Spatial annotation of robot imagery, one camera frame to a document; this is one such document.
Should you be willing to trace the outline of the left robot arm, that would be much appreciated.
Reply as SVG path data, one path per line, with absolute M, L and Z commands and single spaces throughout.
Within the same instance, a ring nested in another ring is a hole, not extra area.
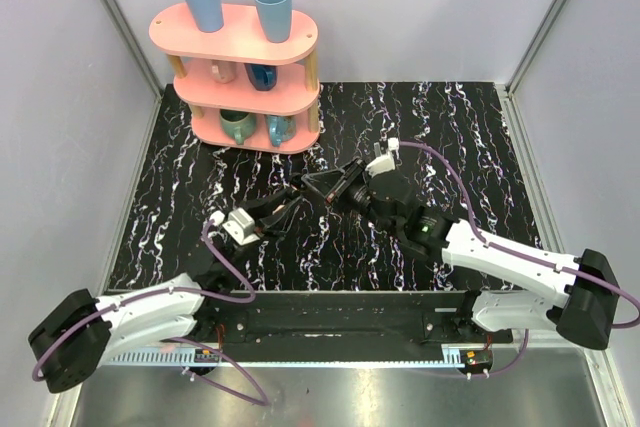
M 208 341 L 216 319 L 202 310 L 205 302 L 246 305 L 255 300 L 255 289 L 234 262 L 261 241 L 281 236 L 300 202 L 300 192 L 286 187 L 228 213 L 216 211 L 205 223 L 201 240 L 206 253 L 223 274 L 245 288 L 243 297 L 221 286 L 223 277 L 212 268 L 128 294 L 94 297 L 80 289 L 67 295 L 28 336 L 36 359 L 33 381 L 61 393 L 129 350 L 184 335 L 196 343 Z

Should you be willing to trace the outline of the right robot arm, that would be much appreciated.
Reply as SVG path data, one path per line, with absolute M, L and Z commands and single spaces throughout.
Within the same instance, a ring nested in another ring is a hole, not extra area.
M 506 280 L 516 290 L 474 291 L 454 318 L 466 343 L 506 329 L 553 330 L 584 348 L 609 345 L 619 295 L 606 256 L 543 251 L 482 231 L 420 203 L 396 170 L 373 173 L 356 159 L 343 167 L 304 174 L 299 180 L 334 207 L 353 211 L 394 237 L 404 255 L 438 261 Z

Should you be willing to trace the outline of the black earbud charging case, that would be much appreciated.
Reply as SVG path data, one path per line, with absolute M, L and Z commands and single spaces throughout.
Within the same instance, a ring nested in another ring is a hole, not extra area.
M 304 190 L 294 188 L 293 186 L 287 186 L 283 189 L 284 199 L 286 203 L 297 201 L 304 195 Z

